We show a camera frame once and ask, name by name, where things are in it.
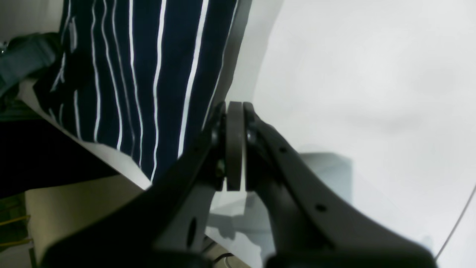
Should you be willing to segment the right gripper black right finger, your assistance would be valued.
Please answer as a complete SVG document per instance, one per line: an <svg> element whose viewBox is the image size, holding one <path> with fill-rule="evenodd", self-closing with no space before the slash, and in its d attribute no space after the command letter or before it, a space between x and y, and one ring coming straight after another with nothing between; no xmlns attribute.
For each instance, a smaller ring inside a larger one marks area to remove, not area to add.
<svg viewBox="0 0 476 268"><path fill-rule="evenodd" d="M245 188L267 209L275 253L266 268L435 268L423 246L383 227L313 173L250 102L240 105Z"/></svg>

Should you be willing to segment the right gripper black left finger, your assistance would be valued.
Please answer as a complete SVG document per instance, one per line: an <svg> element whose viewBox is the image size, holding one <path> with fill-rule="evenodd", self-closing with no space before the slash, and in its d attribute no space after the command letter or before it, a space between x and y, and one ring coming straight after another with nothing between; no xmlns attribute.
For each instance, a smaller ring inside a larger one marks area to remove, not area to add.
<svg viewBox="0 0 476 268"><path fill-rule="evenodd" d="M148 190L51 246L41 268L210 267L200 255L216 191L223 188L226 104Z"/></svg>

